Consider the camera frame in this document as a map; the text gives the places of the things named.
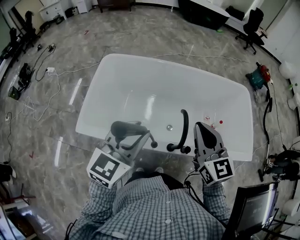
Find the gray marble floor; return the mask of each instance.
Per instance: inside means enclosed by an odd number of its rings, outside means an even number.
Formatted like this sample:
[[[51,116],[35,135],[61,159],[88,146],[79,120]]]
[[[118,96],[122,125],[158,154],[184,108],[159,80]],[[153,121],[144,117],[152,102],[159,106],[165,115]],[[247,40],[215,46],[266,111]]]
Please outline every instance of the gray marble floor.
[[[221,33],[183,20],[176,11],[159,7],[133,7],[126,10],[105,11],[94,9],[87,14],[74,16],[60,25],[52,25],[38,43],[44,47],[52,42],[57,48],[44,61],[38,77],[46,67],[54,67],[57,73],[74,71],[91,66],[101,61],[110,53],[125,53],[153,57],[161,54],[193,54],[202,56],[226,56],[244,59],[247,62],[223,58],[198,58],[183,56],[163,56],[163,60],[200,68],[224,76],[245,85],[251,95],[254,126],[254,153],[252,162],[235,162],[235,177],[224,183],[228,205],[232,207],[238,186],[259,184],[257,169],[261,168],[266,155],[266,138],[263,133],[263,112],[266,107],[263,92],[254,94],[245,78],[246,73],[255,70],[255,62],[268,66],[276,89],[279,122],[283,143],[289,147],[297,136],[295,112],[287,106],[287,99],[292,96],[288,82],[280,75],[278,63],[257,47],[257,54],[251,49],[244,50],[244,43],[235,40],[236,33],[222,28]],[[7,112],[12,112],[13,146],[11,165],[15,168],[18,179],[14,190],[19,190],[24,183],[24,191],[35,195],[36,200],[26,211],[27,217],[34,224],[41,239],[62,239],[68,223],[80,215],[80,209],[88,197],[89,178],[86,173],[87,163],[99,139],[75,132],[77,118],[97,66],[76,73],[66,73],[59,77],[61,91],[50,102],[49,108],[40,121],[32,117],[32,106],[23,111],[24,101],[30,96],[36,108],[38,119],[47,107],[49,98],[57,92],[57,78],[45,75],[16,101],[8,97],[8,89],[17,79],[21,66],[27,62],[33,66],[40,52],[29,49],[9,70],[0,88],[0,158],[8,159],[9,134],[5,122]],[[77,89],[75,98],[72,95]],[[271,138],[270,153],[279,153],[282,143],[279,136],[276,109],[268,113],[266,122]],[[163,166],[165,173],[183,181],[191,171],[191,158],[177,157],[142,151],[137,157],[136,166],[143,166],[147,171]],[[201,181],[191,178],[197,192],[201,193]],[[294,182],[283,181],[279,185],[278,207],[291,197]]]

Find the monitor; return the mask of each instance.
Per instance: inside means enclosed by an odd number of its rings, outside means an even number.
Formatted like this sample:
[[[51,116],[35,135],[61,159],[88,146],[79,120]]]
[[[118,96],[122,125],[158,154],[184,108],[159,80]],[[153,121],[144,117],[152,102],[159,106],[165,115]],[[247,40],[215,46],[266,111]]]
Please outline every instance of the monitor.
[[[239,187],[223,239],[247,239],[261,231],[271,217],[277,187],[277,182]]]

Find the white cable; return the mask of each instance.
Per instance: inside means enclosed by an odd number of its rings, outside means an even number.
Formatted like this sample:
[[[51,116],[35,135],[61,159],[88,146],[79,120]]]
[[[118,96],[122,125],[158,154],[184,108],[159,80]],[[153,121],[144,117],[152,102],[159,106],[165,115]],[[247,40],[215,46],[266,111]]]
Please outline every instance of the white cable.
[[[224,56],[200,56],[200,55],[191,55],[191,54],[182,54],[182,53],[176,53],[176,54],[162,54],[162,55],[154,56],[154,57],[152,57],[152,58],[157,58],[157,57],[161,57],[161,56],[175,56],[175,55],[190,56],[190,57],[199,57],[199,58],[225,58],[225,59],[239,60],[239,61],[244,61],[244,62],[249,63],[249,62],[246,61],[246,60],[237,59],[237,58],[227,58],[227,57],[224,57]],[[100,62],[95,63],[95,64],[93,64],[93,65],[91,65],[91,66],[89,66],[89,67],[83,67],[83,68],[78,69],[78,70],[75,70],[75,71],[65,71],[65,72],[63,72],[63,73],[61,73],[61,74],[59,74],[59,75],[57,74],[56,70],[55,70],[55,74],[48,74],[48,75],[56,75],[56,76],[57,76],[57,84],[58,84],[58,86],[59,86],[59,90],[58,90],[55,94],[53,94],[53,95],[50,97],[49,102],[48,102],[48,105],[47,105],[47,107],[44,109],[42,115],[41,115],[38,119],[36,119],[36,117],[35,117],[35,115],[34,115],[34,112],[35,112],[35,106],[34,106],[34,104],[33,104],[33,102],[32,102],[32,99],[28,96],[28,97],[26,97],[26,99],[25,99],[25,102],[24,102],[25,106],[24,106],[24,108],[23,108],[20,112],[18,112],[18,113],[15,115],[15,117],[13,117],[10,121],[12,121],[13,119],[15,119],[15,118],[16,118],[20,113],[22,113],[22,112],[23,112],[23,114],[26,114],[26,113],[27,113],[27,109],[28,109],[28,107],[29,107],[29,103],[31,103],[31,105],[32,105],[32,109],[33,109],[33,119],[34,119],[35,121],[40,121],[41,118],[43,117],[44,113],[46,112],[46,110],[49,108],[50,102],[51,102],[52,98],[60,92],[60,89],[61,89],[61,88],[60,88],[59,76],[65,74],[65,73],[75,73],[75,72],[79,72],[79,71],[84,70],[84,69],[92,68],[93,66],[96,66],[96,65],[98,65],[98,64],[100,64]]]
[[[272,137],[272,138],[270,139],[270,142],[271,142],[271,140],[272,140],[273,138],[278,137],[278,136],[280,136],[280,134],[277,134],[277,135],[275,135],[274,137]],[[259,150],[260,148],[262,148],[262,146],[264,146],[267,142],[268,142],[268,141],[266,141],[266,142],[263,143],[260,147],[258,147],[257,149],[255,149],[254,152],[252,153],[252,156],[255,154],[255,152],[256,152],[257,150]],[[242,167],[245,163],[246,163],[246,162],[244,162],[243,164],[237,166],[237,168],[236,168],[234,171],[237,171],[238,168]]]
[[[32,108],[33,108],[33,114],[32,114],[33,119],[34,119],[35,121],[37,121],[37,122],[41,120],[41,118],[43,117],[44,113],[45,113],[46,110],[49,108],[52,98],[53,98],[55,95],[57,95],[57,94],[60,92],[60,89],[61,89],[61,87],[60,87],[59,76],[57,75],[56,70],[55,70],[55,74],[48,74],[48,75],[49,75],[49,76],[50,76],[50,75],[56,75],[56,76],[57,76],[57,84],[58,84],[59,90],[58,90],[56,93],[54,93],[54,94],[50,97],[49,102],[48,102],[48,106],[44,109],[42,115],[41,115],[38,119],[36,119],[36,117],[34,116],[35,107],[34,107],[34,104],[33,104],[32,100],[31,100],[31,98],[28,96],[28,97],[26,97],[26,99],[25,99],[25,107],[24,107],[24,109],[26,109],[26,111],[27,111],[27,109],[28,109],[27,99],[29,99],[29,101],[31,102]]]
[[[34,119],[35,121],[37,121],[37,122],[41,120],[41,118],[43,117],[44,113],[45,113],[46,110],[49,108],[52,98],[53,98],[55,95],[57,95],[57,94],[60,92],[60,89],[61,89],[61,87],[60,87],[60,81],[59,81],[59,76],[57,75],[56,70],[55,70],[55,74],[48,74],[48,75],[49,75],[49,76],[51,76],[51,75],[56,75],[56,76],[57,76],[57,84],[58,84],[59,90],[58,90],[56,93],[54,93],[54,94],[50,97],[49,102],[48,102],[48,105],[47,105],[47,107],[44,109],[42,115],[41,115],[38,119],[36,119],[36,117],[35,117],[35,115],[34,115],[34,113],[35,113],[35,106],[34,106],[32,100],[31,100],[31,98],[30,98],[29,96],[27,96],[26,99],[25,99],[25,102],[24,102],[24,105],[25,105],[24,108],[23,108],[20,112],[18,112],[18,113],[16,114],[16,116],[13,117],[10,121],[12,121],[13,119],[15,119],[20,113],[23,113],[23,115],[26,115],[26,114],[27,114],[28,108],[30,108],[30,107],[29,107],[29,103],[31,103],[31,105],[32,105],[32,110],[33,110],[32,116],[33,116],[33,119]]]
[[[273,140],[273,138],[278,137],[278,136],[280,136],[280,134],[277,134],[277,135],[275,135],[274,137],[272,137],[272,138],[270,139],[270,142],[271,142],[271,140]],[[253,155],[255,154],[255,152],[256,152],[257,150],[259,150],[263,145],[266,145],[267,142],[268,142],[268,141],[266,141],[266,142],[263,143],[260,147],[258,147],[257,149],[255,149],[254,152],[253,152],[253,154],[252,154],[252,156],[253,156]]]
[[[162,54],[162,55],[157,55],[157,56],[152,57],[152,58],[157,58],[157,57],[162,57],[162,56],[176,56],[176,55],[189,56],[189,57],[197,57],[197,58],[225,58],[225,59],[232,59],[232,60],[238,60],[238,61],[243,61],[243,62],[249,63],[247,60],[238,59],[238,58],[227,58],[227,57],[224,57],[224,56],[201,56],[201,55],[191,55],[191,54],[183,54],[183,53]]]
[[[79,71],[84,70],[84,69],[92,68],[93,66],[98,65],[98,64],[100,64],[100,62],[95,63],[94,65],[89,66],[89,67],[81,68],[81,69],[79,69],[79,70],[75,70],[75,71],[65,71],[65,72],[59,74],[58,77],[61,76],[61,75],[63,75],[63,74],[65,74],[65,73],[75,73],[75,72],[79,72]]]

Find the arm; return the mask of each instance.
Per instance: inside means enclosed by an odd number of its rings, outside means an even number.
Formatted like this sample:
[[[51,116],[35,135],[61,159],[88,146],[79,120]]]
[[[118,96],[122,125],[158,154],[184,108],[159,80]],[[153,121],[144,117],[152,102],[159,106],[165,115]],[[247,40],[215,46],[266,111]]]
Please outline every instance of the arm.
[[[70,239],[91,239],[93,233],[111,216],[116,191],[116,187],[108,189],[95,181],[90,182],[90,199],[84,205],[82,215],[71,230]]]
[[[228,223],[230,212],[221,183],[210,187],[203,183],[203,203],[218,220]]]

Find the black faucet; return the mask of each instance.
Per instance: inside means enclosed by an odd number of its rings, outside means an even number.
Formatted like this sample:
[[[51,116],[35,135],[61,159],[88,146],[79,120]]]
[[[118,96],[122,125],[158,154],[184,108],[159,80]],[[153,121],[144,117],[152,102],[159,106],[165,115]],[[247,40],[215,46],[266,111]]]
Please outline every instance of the black faucet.
[[[175,149],[182,149],[181,152],[189,153],[191,150],[190,147],[184,147],[184,143],[186,142],[187,136],[188,136],[188,113],[186,110],[182,109],[181,113],[183,114],[183,130],[182,130],[182,136],[180,139],[180,142],[178,145],[174,145],[172,143],[169,143],[167,145],[167,150],[169,152],[173,152]]]

